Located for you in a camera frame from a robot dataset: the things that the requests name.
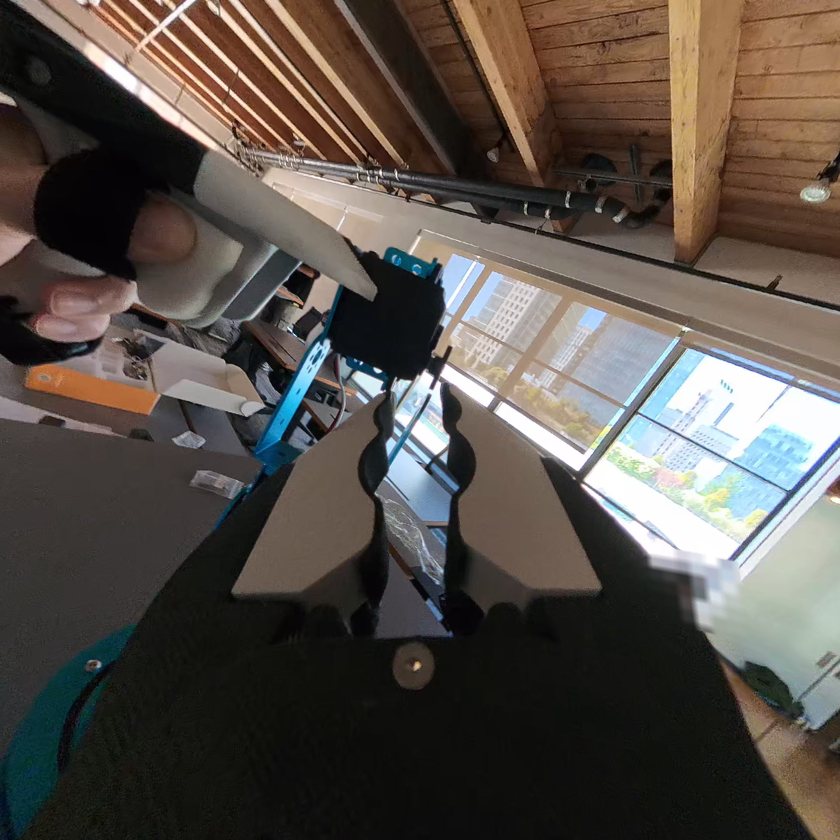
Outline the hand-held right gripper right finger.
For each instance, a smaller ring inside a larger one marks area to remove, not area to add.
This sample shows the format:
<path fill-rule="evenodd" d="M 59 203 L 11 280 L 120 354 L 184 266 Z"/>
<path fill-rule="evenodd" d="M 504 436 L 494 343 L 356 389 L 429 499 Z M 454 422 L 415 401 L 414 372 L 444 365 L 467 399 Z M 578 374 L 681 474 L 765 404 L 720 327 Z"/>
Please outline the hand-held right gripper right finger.
<path fill-rule="evenodd" d="M 597 596 L 599 580 L 539 451 L 451 383 L 441 386 L 449 506 L 441 607 L 455 635 L 491 609 Z"/>

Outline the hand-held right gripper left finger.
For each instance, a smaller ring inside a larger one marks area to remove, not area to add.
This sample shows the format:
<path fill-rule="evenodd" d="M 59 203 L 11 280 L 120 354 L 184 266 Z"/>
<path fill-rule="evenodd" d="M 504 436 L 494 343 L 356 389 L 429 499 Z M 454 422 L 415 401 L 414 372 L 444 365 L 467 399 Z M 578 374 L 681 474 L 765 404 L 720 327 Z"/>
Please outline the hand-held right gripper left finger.
<path fill-rule="evenodd" d="M 236 602 L 328 607 L 353 635 L 377 635 L 391 555 L 376 492 L 393 421 L 384 392 L 295 461 L 232 587 Z"/>

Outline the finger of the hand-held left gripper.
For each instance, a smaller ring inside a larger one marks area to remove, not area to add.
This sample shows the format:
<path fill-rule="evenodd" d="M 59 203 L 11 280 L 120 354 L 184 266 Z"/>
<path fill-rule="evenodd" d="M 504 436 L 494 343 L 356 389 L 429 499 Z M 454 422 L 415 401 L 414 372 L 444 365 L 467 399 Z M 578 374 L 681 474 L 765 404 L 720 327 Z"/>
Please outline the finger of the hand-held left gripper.
<path fill-rule="evenodd" d="M 331 226 L 216 151 L 205 153 L 192 185 L 197 239 L 189 268 L 189 324 L 242 320 L 272 292 L 247 292 L 267 261 L 284 254 L 372 301 L 377 288 Z"/>

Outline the blue hobby robot arm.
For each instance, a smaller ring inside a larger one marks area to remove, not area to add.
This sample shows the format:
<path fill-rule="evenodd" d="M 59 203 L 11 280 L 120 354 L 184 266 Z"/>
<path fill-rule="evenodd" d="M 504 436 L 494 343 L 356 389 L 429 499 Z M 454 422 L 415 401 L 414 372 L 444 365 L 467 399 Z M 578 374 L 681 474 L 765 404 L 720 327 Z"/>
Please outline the blue hobby robot arm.
<path fill-rule="evenodd" d="M 99 639 L 63 665 L 33 701 L 2 756 L 2 838 L 22 838 L 67 772 L 90 727 L 102 732 L 102 764 L 93 769 L 93 792 L 118 768 L 124 749 L 151 745 L 153 727 L 172 719 L 177 700 L 199 696 L 201 680 L 228 662 L 289 638 L 305 618 L 326 616 L 348 626 L 331 608 L 306 612 L 284 603 L 244 604 L 232 597 L 266 519 L 295 461 L 287 429 L 326 354 L 325 333 L 304 354 L 255 447 L 264 475 L 249 500 L 226 517 L 174 572 L 134 625 Z"/>

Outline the black servo with blue bracket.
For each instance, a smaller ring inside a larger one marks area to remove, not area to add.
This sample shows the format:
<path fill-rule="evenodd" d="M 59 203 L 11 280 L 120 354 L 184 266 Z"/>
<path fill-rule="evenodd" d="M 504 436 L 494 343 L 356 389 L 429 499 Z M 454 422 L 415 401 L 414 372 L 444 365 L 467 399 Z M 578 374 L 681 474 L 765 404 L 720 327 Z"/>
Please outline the black servo with blue bracket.
<path fill-rule="evenodd" d="M 324 329 L 331 349 L 386 382 L 414 380 L 434 367 L 446 311 L 444 266 L 398 248 L 384 257 L 352 251 L 376 294 L 367 300 L 347 288 L 338 293 Z"/>

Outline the grey desk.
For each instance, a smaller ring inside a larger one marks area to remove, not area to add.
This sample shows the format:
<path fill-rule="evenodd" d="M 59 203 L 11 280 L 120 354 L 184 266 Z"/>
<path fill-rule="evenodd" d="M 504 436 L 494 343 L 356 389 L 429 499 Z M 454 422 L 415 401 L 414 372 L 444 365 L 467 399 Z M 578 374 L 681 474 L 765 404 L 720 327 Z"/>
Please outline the grey desk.
<path fill-rule="evenodd" d="M 242 444 L 237 432 L 247 427 L 248 418 L 225 413 L 214 408 L 162 396 L 150 415 L 123 411 L 118 408 L 81 402 L 61 395 L 29 390 L 25 386 L 27 371 L 1 360 L 1 395 L 4 399 L 27 404 L 50 416 L 67 418 L 67 423 L 106 427 L 112 433 L 129 437 L 135 428 L 144 429 L 158 445 L 171 445 L 173 437 L 185 431 L 203 436 L 203 452 L 227 457 L 255 460 Z M 449 635 L 443 617 L 432 598 L 433 585 L 420 567 L 406 562 L 412 560 L 411 546 L 389 528 L 389 552 L 392 556 L 388 585 L 380 607 L 377 633 L 383 637 L 405 635 Z"/>

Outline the person's left hand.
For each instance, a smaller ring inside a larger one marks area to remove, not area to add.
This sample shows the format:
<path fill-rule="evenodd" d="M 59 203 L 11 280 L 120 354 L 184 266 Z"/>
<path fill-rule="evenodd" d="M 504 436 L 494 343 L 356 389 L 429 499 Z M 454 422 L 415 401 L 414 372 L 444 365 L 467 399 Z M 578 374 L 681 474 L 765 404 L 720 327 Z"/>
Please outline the person's left hand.
<path fill-rule="evenodd" d="M 2 295 L 2 355 L 16 364 L 53 344 L 97 345 L 112 317 L 138 301 L 137 264 L 173 265 L 196 246 L 193 217 L 162 185 L 97 150 L 51 161 L 45 136 L 23 108 L 2 104 L 2 269 L 24 269 Z M 22 303 L 34 245 L 96 273 L 59 270 Z"/>

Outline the crumpled clear plastic wrap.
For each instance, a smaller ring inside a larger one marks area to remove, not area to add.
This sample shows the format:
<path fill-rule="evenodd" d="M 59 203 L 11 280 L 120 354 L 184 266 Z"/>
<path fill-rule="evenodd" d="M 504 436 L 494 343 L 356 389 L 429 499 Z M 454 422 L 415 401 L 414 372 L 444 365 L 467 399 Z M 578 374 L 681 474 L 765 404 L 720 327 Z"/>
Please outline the crumpled clear plastic wrap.
<path fill-rule="evenodd" d="M 410 569 L 420 570 L 436 585 L 442 585 L 445 566 L 427 542 L 422 523 L 417 523 L 408 508 L 392 499 L 381 499 L 388 537 Z"/>

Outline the black ceiling pipe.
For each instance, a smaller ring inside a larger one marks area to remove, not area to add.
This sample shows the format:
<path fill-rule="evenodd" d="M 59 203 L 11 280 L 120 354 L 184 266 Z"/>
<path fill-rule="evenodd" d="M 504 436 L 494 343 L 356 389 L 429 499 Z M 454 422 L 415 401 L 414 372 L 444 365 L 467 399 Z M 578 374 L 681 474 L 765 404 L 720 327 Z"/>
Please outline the black ceiling pipe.
<path fill-rule="evenodd" d="M 270 152 L 240 144 L 238 153 L 252 165 L 269 165 L 291 172 L 344 179 L 371 186 L 383 186 L 404 194 L 427 194 L 438 201 L 475 204 L 523 217 L 561 222 L 584 214 L 608 217 L 615 225 L 638 230 L 651 225 L 671 202 L 670 185 L 657 185 L 653 197 L 640 209 L 633 209 L 614 195 L 548 187 L 478 182 L 450 175 L 434 175 L 379 165 L 344 164 L 311 159 L 288 152 Z"/>

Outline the city view window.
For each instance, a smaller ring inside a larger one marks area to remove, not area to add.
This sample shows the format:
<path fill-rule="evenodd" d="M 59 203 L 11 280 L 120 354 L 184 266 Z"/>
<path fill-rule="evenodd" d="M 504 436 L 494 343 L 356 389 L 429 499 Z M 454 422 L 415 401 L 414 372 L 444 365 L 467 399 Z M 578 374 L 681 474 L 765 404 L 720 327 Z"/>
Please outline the city view window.
<path fill-rule="evenodd" d="M 426 230 L 444 379 L 556 457 L 639 541 L 745 561 L 838 466 L 838 388 Z"/>

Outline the orange parts box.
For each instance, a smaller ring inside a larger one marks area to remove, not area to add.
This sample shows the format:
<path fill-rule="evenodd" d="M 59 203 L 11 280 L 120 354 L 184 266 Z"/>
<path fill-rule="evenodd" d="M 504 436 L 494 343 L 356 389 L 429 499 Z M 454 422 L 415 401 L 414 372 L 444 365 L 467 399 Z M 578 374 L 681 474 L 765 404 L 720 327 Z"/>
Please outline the orange parts box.
<path fill-rule="evenodd" d="M 24 387 L 148 416 L 160 399 L 152 357 L 166 339 L 142 330 L 110 330 L 89 354 L 28 369 Z"/>

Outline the dark green bag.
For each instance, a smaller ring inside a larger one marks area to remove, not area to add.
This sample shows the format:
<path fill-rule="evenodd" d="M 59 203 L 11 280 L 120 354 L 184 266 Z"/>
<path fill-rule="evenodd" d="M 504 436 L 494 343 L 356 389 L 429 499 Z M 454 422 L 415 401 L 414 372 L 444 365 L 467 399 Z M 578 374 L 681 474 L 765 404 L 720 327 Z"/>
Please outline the dark green bag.
<path fill-rule="evenodd" d="M 789 720 L 796 720 L 802 715 L 802 703 L 794 698 L 787 683 L 768 666 L 746 661 L 742 678 L 756 695 Z"/>

